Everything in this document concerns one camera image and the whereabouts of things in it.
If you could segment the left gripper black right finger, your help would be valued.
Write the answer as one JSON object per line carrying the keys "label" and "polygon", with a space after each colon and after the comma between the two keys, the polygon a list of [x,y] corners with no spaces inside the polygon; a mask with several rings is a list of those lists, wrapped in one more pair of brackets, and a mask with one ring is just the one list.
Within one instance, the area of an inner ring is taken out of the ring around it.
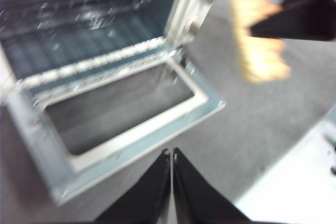
{"label": "left gripper black right finger", "polygon": [[173,195],[178,223],[251,223],[179,148],[173,150]]}

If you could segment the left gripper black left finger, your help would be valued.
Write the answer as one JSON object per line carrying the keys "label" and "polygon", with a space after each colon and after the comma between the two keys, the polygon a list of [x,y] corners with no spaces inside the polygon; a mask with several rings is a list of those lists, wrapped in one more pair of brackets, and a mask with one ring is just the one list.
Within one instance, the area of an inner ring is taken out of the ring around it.
{"label": "left gripper black left finger", "polygon": [[95,223],[157,223],[171,189],[171,154],[164,149],[140,179]]}

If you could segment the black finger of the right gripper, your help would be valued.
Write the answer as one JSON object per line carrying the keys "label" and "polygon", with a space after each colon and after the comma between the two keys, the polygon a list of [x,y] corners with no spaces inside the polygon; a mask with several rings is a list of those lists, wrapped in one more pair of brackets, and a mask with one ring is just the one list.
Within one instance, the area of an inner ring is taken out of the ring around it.
{"label": "black finger of the right gripper", "polygon": [[332,41],[335,39],[335,0],[283,0],[282,11],[250,27],[264,38]]}

